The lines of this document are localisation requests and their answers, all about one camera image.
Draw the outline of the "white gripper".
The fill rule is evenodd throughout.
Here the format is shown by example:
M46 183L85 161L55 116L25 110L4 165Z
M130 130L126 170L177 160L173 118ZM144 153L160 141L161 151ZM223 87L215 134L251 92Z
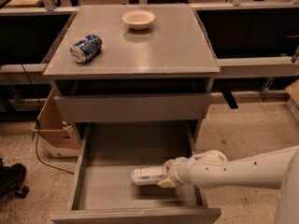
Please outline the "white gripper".
M169 169L169 177L159 181L157 185L168 189L177 186L187 185L191 182L189 176L189 160L184 157L168 160L164 163Z

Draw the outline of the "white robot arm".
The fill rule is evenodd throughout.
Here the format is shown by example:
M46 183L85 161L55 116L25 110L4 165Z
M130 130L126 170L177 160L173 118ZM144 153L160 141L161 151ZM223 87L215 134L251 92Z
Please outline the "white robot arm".
M226 186L278 189L274 224L299 224L299 146L229 161L218 150L165 163L162 188L192 184L198 188Z

